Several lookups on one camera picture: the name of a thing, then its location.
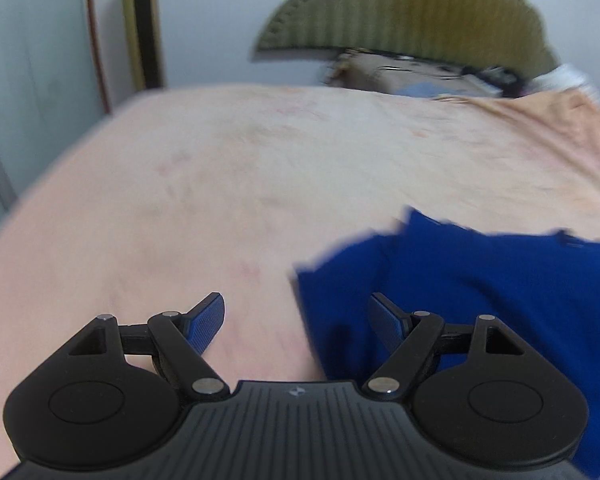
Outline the dark blue sweater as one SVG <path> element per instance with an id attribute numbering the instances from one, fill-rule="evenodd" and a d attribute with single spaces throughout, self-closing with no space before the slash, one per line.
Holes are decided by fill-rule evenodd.
<path id="1" fill-rule="evenodd" d="M 494 315 L 552 362 L 590 408 L 574 462 L 600 478 L 600 243 L 564 230 L 483 234 L 411 210 L 297 272 L 301 310 L 327 378 L 365 382 L 388 359 L 368 318 L 373 294 L 452 324 Z"/>

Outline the pink bed sheet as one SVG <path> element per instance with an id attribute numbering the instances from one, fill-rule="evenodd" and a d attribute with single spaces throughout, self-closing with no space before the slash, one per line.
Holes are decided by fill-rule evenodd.
<path id="1" fill-rule="evenodd" d="M 292 268 L 407 207 L 600 240 L 600 167 L 496 101 L 222 86 L 119 108 L 0 226 L 0 477 L 12 388 L 101 313 L 141 323 L 219 292 L 222 377 L 317 378 Z"/>

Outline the cluttered bedside items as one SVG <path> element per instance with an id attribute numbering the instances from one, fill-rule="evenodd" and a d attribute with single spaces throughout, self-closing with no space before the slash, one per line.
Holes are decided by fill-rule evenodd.
<path id="1" fill-rule="evenodd" d="M 475 68 L 364 50 L 341 53 L 330 66 L 326 84 L 422 99 L 518 98 L 526 88 L 524 78 L 501 66 Z"/>

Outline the frosted glass wardrobe door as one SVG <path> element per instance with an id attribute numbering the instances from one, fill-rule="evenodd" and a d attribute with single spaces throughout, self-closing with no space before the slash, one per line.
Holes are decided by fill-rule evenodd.
<path id="1" fill-rule="evenodd" d="M 104 115 L 86 0 L 0 0 L 0 219 Z"/>

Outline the white floral pillow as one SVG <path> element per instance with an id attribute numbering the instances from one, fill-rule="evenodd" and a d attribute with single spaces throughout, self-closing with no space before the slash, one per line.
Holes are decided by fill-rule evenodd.
<path id="1" fill-rule="evenodd" d="M 577 89 L 600 105 L 600 90 L 582 70 L 571 64 L 562 64 L 550 72 L 531 79 L 527 84 L 529 92 L 565 91 Z"/>

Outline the olive green padded headboard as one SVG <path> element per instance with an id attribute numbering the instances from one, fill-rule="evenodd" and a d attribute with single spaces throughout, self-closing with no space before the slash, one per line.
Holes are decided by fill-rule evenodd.
<path id="1" fill-rule="evenodd" d="M 502 66 L 524 79 L 557 66 L 528 0 L 286 0 L 256 48 L 361 49 L 480 70 Z"/>

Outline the gold standing air conditioner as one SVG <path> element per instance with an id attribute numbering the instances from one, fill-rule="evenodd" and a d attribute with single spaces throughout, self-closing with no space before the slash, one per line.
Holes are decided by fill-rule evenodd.
<path id="1" fill-rule="evenodd" d="M 122 9 L 135 90 L 163 88 L 158 0 L 122 0 Z"/>

